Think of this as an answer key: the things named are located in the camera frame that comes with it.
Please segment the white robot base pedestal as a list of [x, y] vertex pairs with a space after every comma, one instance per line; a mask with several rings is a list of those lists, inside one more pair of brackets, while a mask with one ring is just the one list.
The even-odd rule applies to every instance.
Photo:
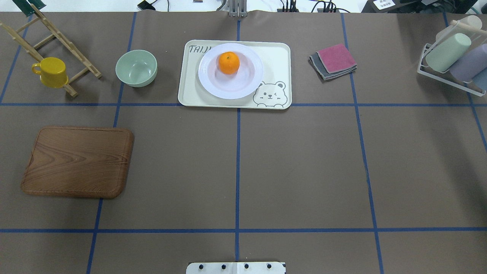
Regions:
[[270, 262], [198, 262], [190, 263], [186, 274], [285, 274], [285, 263]]

